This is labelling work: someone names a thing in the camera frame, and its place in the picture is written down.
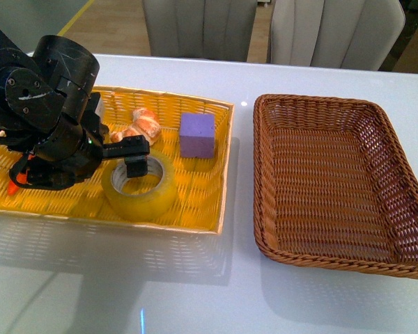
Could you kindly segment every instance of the bread roll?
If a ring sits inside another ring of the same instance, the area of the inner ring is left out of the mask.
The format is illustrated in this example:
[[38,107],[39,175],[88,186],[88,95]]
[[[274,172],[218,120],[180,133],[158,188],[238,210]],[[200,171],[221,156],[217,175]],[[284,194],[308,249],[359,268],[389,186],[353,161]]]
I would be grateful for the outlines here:
[[147,108],[138,108],[132,112],[132,115],[133,123],[123,131],[110,133],[110,140],[117,143],[125,137],[142,134],[150,146],[153,145],[161,134],[161,125],[156,114]]

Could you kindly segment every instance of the chair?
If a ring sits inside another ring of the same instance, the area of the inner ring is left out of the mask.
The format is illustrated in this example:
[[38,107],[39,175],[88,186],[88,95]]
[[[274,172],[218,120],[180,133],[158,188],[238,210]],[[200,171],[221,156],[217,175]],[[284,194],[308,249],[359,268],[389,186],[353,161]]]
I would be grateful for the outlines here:
[[275,0],[268,62],[378,70],[404,24],[399,0]]
[[143,0],[152,56],[246,61],[257,0]]

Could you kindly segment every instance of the tape roll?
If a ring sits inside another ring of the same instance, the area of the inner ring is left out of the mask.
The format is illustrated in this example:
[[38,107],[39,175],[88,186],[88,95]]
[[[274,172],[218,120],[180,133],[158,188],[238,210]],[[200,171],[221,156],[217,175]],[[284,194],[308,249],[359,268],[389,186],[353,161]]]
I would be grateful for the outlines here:
[[123,161],[110,161],[102,174],[101,185],[113,210],[129,221],[151,221],[172,206],[176,198],[173,166],[167,156],[150,149],[147,158],[148,174],[160,178],[151,190],[139,195],[125,193],[127,167]]

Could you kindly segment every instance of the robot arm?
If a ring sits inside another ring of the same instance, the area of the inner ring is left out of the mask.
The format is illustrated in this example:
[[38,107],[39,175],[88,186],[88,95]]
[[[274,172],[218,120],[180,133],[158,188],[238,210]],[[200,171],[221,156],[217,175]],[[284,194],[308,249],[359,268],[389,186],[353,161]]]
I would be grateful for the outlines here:
[[[44,36],[30,57],[0,31],[0,145],[22,153],[10,169],[18,186],[66,189],[104,159],[124,158],[128,177],[147,173],[143,136],[104,144],[100,95],[91,92],[98,72],[96,58],[67,38]],[[16,180],[21,172],[26,184]]]

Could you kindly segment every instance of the purple foam block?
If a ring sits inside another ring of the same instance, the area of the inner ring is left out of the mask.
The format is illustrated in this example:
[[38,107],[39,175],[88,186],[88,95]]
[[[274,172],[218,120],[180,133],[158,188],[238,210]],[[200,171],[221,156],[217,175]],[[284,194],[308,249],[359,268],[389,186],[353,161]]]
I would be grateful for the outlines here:
[[180,126],[180,151],[183,158],[214,157],[215,117],[209,113],[183,113]]

